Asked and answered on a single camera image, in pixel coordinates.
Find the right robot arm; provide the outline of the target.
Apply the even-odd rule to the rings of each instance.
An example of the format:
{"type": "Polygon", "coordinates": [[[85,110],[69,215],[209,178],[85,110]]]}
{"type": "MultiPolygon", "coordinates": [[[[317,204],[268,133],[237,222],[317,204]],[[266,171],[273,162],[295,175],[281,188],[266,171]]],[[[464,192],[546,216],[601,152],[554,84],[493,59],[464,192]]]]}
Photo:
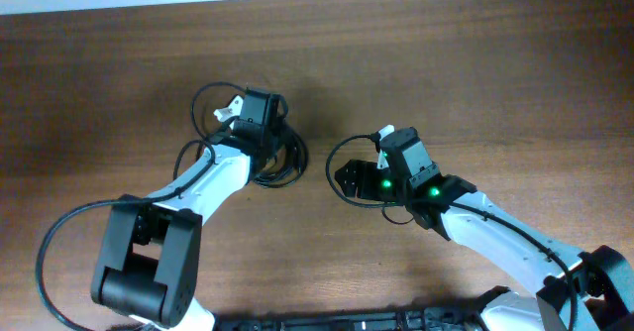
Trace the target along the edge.
{"type": "Polygon", "coordinates": [[[633,268],[622,254],[608,246],[587,252],[524,224],[471,182],[441,173],[413,127],[388,125],[366,138],[375,161],[325,170],[339,198],[380,211],[402,207],[420,227],[478,253],[528,291],[483,295],[476,314],[483,329],[632,329],[633,268]]]}

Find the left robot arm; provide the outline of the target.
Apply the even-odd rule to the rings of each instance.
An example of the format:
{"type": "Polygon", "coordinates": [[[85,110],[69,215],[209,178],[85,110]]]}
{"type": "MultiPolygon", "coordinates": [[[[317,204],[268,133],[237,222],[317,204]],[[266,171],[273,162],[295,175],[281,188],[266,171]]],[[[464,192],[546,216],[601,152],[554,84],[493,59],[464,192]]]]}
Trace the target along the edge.
{"type": "Polygon", "coordinates": [[[194,297],[204,224],[264,171],[288,135],[288,107],[248,89],[237,112],[193,141],[197,161],[145,198],[115,200],[101,245],[92,300],[151,329],[211,330],[215,317],[194,297]]]}

